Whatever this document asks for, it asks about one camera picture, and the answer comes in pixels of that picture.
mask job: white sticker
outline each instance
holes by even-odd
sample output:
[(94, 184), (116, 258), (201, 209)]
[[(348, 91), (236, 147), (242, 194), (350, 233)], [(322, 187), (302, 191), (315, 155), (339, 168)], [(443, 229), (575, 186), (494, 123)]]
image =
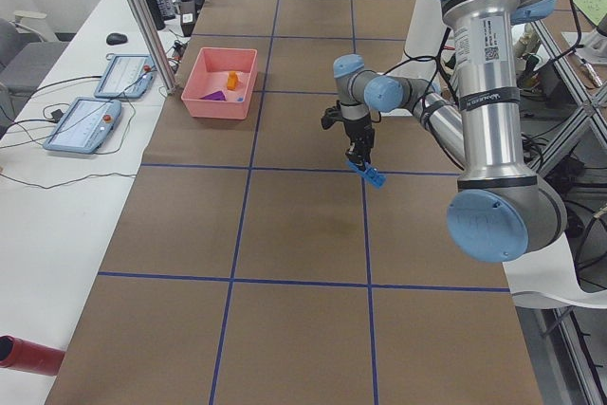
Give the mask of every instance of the white sticker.
[(489, 16), (474, 19), (471, 30), (474, 37), (471, 58), (474, 64), (491, 64), (507, 60), (504, 18)]
[(458, 65), (470, 62), (470, 40), (467, 28), (459, 28), (455, 31), (455, 60)]

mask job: black mouse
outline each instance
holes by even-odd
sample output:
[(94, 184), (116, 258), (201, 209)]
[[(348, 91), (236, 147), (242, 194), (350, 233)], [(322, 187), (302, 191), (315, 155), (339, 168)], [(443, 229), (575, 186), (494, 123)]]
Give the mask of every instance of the black mouse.
[(110, 33), (105, 39), (105, 42), (108, 45), (122, 45), (123, 43), (126, 43), (128, 41), (129, 39), (126, 37), (126, 35), (117, 32)]

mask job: purple object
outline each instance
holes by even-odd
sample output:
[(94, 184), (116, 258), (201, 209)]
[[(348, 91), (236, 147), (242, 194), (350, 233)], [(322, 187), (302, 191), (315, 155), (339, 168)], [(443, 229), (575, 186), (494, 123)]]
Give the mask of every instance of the purple object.
[(201, 100), (215, 100), (215, 101), (225, 101), (226, 96), (221, 90), (217, 92), (213, 92), (212, 94), (206, 95), (205, 97), (200, 97)]

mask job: white table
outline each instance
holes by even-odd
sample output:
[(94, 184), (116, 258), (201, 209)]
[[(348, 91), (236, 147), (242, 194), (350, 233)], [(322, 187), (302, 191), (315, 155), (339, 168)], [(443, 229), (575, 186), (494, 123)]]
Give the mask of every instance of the white table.
[[(165, 49), (175, 41), (170, 30), (181, 33), (178, 19), (167, 22), (159, 33)], [(105, 37), (110, 32), (126, 34), (128, 43), (107, 45)], [(42, 85), (101, 75), (108, 53), (147, 53), (126, 0), (100, 1)], [(90, 97), (97, 82), (86, 80), (44, 90), (26, 105), (18, 120), (41, 119), (46, 106)], [(137, 113), (124, 144), (113, 155), (53, 154), (30, 143), (0, 149), (3, 173), (45, 186), (91, 174), (134, 175), (165, 96), (156, 75), (144, 96), (133, 101)], [(119, 147), (132, 112), (125, 103), (117, 128), (100, 152)], [(52, 125), (47, 125), (25, 124), (35, 138), (50, 133)], [(0, 147), (27, 140), (25, 133), (12, 127)], [(41, 190), (0, 177), (0, 335), (61, 349), (68, 346), (132, 184), (133, 178), (110, 176)], [(53, 381), (54, 377), (2, 369), (0, 403), (42, 404)]]

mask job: red cylinder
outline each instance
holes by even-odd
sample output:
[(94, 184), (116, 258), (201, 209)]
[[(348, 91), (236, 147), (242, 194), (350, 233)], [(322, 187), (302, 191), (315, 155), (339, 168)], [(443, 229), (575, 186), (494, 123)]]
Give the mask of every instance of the red cylinder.
[(12, 336), (0, 337), (0, 367), (55, 376), (65, 352)]

